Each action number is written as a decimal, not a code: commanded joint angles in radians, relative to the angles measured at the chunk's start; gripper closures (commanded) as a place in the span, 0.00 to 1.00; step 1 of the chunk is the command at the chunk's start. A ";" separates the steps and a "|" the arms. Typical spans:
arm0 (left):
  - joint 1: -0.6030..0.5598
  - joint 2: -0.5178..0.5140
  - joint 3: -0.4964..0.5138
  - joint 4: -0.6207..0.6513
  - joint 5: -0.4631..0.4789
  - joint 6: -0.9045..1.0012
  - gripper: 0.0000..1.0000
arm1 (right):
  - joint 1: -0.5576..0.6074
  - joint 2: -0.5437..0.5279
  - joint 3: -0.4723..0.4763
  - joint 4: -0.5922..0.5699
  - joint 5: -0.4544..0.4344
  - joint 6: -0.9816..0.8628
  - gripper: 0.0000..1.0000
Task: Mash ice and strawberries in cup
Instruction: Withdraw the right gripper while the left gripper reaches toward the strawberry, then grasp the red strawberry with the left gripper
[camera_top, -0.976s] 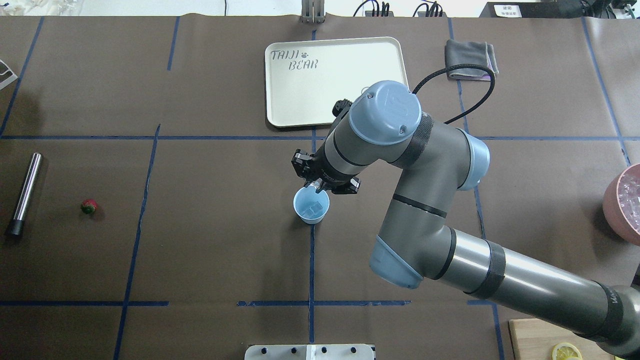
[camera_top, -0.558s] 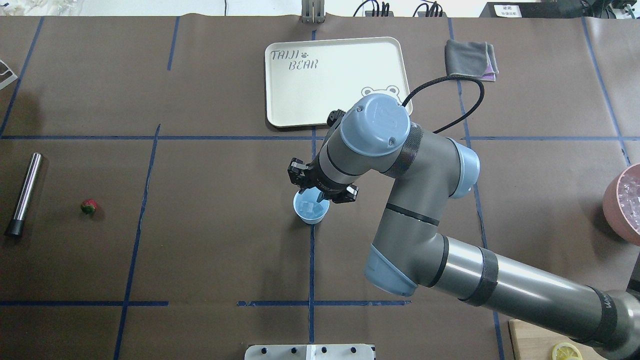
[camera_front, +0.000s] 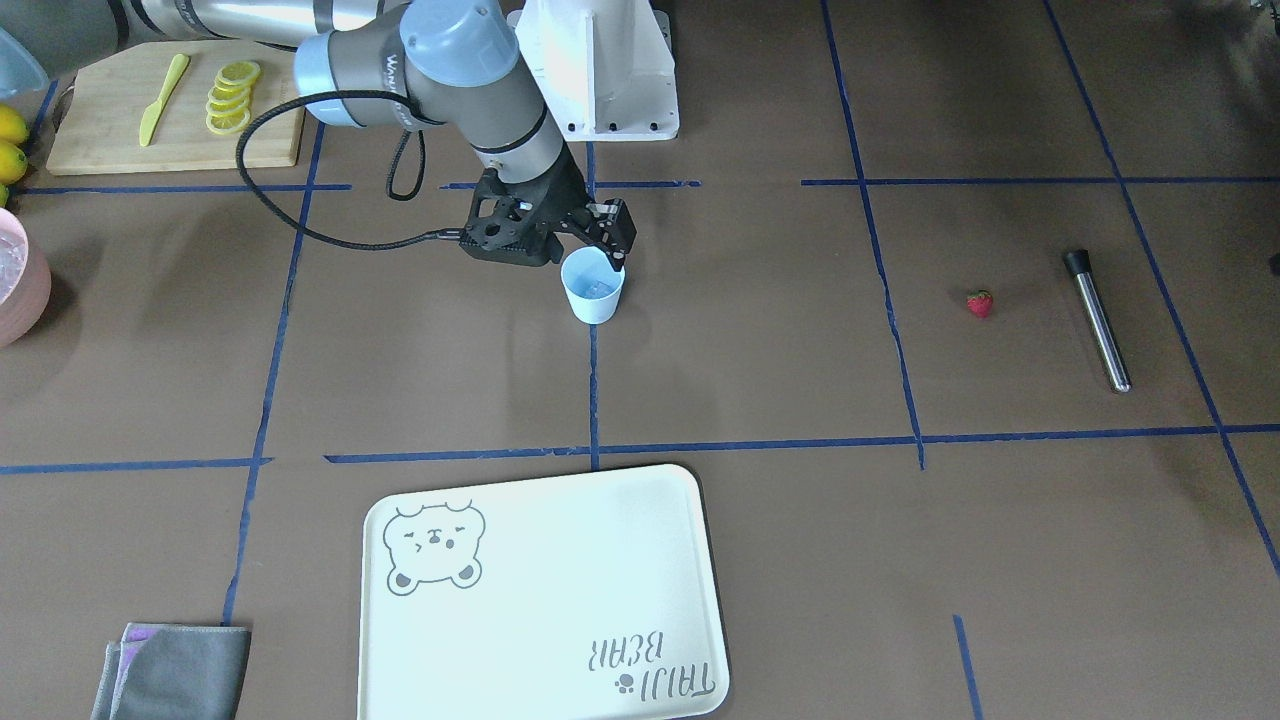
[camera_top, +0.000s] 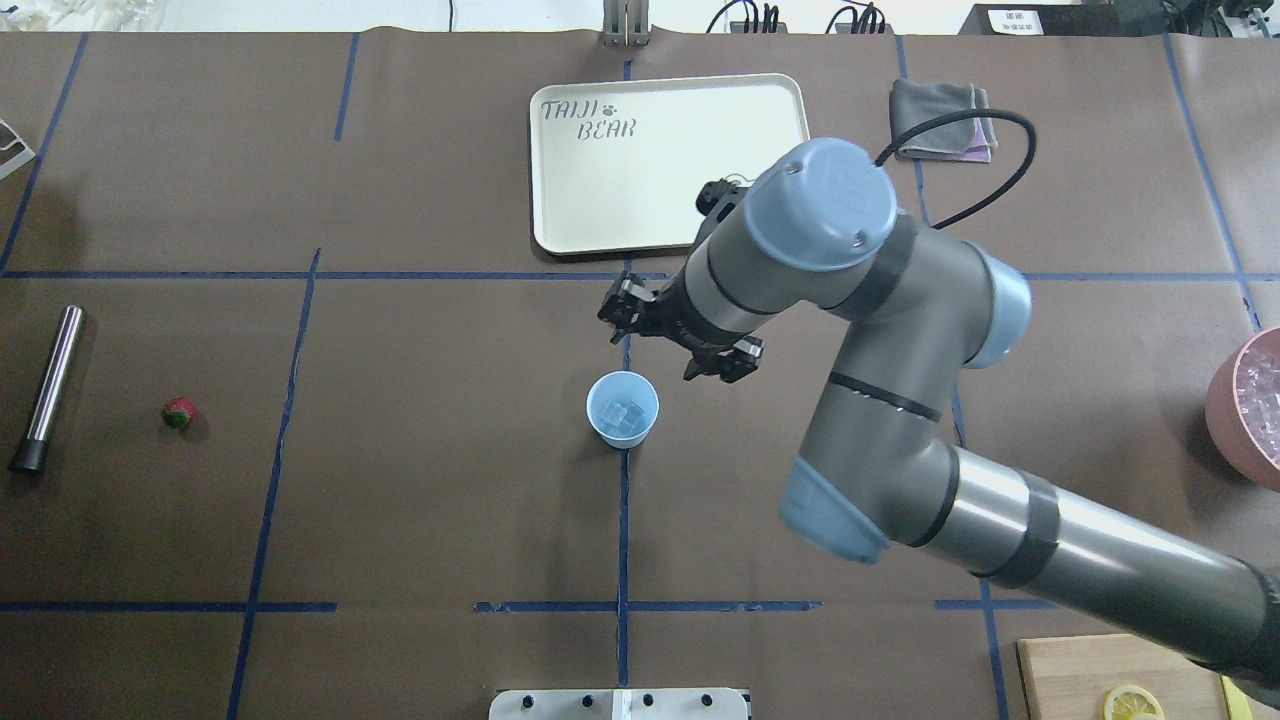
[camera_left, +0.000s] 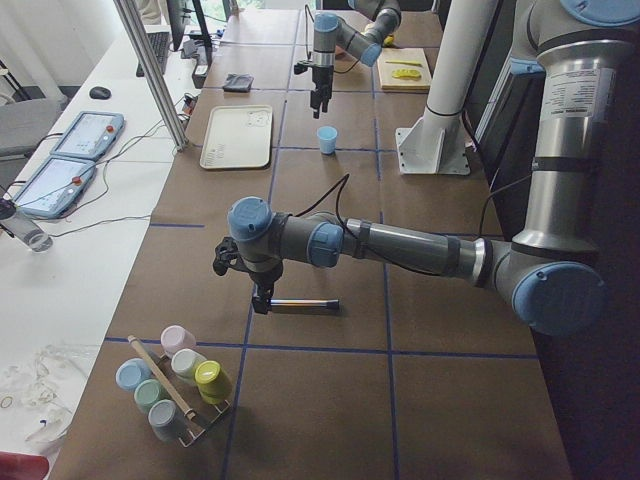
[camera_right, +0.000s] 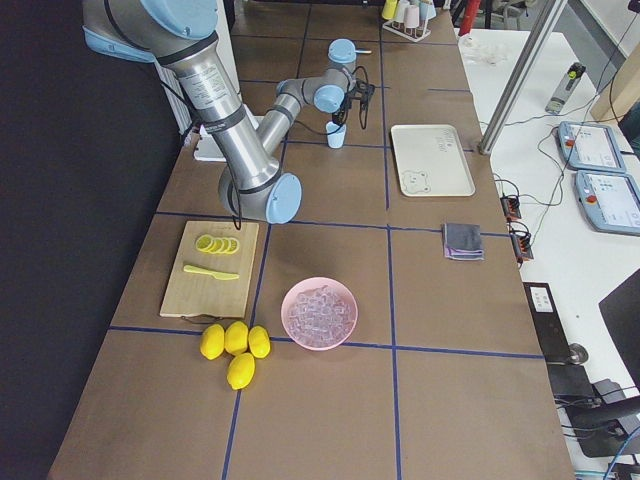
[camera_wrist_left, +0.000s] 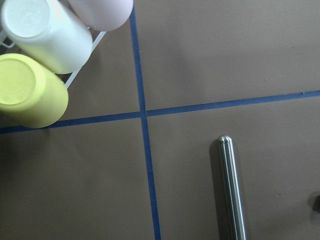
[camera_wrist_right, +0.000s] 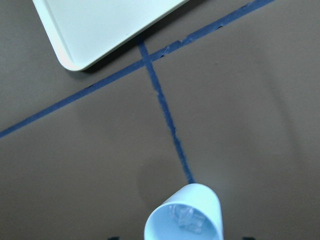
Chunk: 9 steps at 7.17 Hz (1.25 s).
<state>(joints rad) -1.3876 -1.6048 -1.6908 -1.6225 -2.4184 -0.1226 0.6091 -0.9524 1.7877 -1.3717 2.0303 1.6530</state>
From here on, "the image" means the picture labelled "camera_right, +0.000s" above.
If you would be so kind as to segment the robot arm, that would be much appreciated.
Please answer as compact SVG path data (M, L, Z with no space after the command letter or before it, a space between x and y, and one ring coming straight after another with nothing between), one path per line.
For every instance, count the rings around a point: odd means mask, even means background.
M226 160L219 196L231 214L270 224L294 218L301 183L260 139L217 54L216 2L85 1L82 10L90 49L174 72Z
M321 76L288 79L277 86L276 100L257 128L265 151L271 154L293 126L303 107L336 116L356 87L356 46L336 39L328 48L329 64Z

